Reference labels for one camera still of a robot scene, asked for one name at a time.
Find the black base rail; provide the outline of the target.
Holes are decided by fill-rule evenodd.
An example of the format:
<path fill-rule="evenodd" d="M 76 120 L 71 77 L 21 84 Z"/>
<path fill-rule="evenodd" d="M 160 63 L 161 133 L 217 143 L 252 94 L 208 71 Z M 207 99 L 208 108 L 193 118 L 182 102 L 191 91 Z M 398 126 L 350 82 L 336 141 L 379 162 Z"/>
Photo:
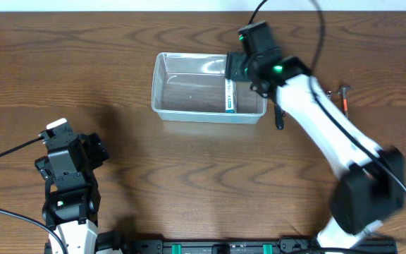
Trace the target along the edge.
<path fill-rule="evenodd" d="M 115 231 L 97 238 L 95 253 L 125 254 L 398 254 L 397 244 L 389 238 L 365 240 L 352 248 L 323 248 L 308 237 L 284 237 L 275 241 L 164 241 L 128 240 Z"/>

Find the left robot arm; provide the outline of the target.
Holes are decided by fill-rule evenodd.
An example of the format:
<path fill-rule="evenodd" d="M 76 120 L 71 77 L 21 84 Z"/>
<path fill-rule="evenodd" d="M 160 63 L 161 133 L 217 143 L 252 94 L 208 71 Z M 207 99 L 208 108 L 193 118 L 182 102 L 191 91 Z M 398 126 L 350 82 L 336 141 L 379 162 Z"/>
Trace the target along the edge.
<path fill-rule="evenodd" d="M 94 170 L 109 158 L 96 133 L 79 134 L 66 119 L 40 133 L 47 156 L 35 161 L 45 180 L 42 216 L 53 253 L 94 253 L 101 196 Z"/>

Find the black yellow screwdriver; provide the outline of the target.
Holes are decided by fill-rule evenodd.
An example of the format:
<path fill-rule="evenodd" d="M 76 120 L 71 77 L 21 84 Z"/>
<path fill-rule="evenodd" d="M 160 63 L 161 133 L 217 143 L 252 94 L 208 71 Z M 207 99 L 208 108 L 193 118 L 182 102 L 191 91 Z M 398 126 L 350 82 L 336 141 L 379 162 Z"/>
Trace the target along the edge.
<path fill-rule="evenodd" d="M 278 130 L 284 129 L 284 111 L 278 104 L 274 104 L 274 114 L 275 114 L 275 125 Z"/>

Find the small black orange hammer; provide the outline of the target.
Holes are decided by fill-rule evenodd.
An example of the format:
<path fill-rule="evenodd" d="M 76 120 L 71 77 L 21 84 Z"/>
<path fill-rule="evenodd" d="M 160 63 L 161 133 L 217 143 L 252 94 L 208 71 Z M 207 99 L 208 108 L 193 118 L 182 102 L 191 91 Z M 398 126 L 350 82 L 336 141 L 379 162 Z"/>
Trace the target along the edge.
<path fill-rule="evenodd" d="M 351 90 L 351 87 L 349 85 L 341 85 L 338 89 L 338 94 L 341 96 L 343 103 L 342 105 L 343 113 L 347 119 L 349 118 L 348 103 L 347 103 L 347 92 L 349 90 Z"/>

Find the white blue cardboard box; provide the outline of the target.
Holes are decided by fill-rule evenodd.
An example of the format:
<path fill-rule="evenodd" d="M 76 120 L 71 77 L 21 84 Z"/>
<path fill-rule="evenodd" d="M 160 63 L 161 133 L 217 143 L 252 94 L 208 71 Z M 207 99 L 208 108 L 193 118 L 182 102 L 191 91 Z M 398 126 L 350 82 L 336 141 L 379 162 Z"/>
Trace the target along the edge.
<path fill-rule="evenodd" d="M 226 113 L 237 112 L 237 86 L 231 79 L 225 79 L 225 110 Z"/>

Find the clear plastic container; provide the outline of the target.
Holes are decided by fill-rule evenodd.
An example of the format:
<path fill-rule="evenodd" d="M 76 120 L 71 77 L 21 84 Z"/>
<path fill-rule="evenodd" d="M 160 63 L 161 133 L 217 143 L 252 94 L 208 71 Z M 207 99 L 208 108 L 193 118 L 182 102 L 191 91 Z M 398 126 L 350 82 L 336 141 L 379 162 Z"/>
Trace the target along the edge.
<path fill-rule="evenodd" d="M 152 109 L 164 121 L 256 124 L 266 113 L 266 100 L 235 84 L 236 111 L 227 110 L 224 54 L 162 52 L 152 78 Z"/>

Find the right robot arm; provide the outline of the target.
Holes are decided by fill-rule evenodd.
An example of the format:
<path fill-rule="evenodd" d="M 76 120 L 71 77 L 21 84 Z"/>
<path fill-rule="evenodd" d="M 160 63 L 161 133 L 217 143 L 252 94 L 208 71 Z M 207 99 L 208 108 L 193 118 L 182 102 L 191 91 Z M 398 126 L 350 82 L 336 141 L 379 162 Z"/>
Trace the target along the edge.
<path fill-rule="evenodd" d="M 238 34 L 243 51 L 228 53 L 227 79 L 249 82 L 252 91 L 291 115 L 338 178 L 331 218 L 316 236 L 318 247 L 354 248 L 403 208 L 403 155 L 383 149 L 355 127 L 299 58 L 283 57 L 268 23 L 250 23 Z"/>

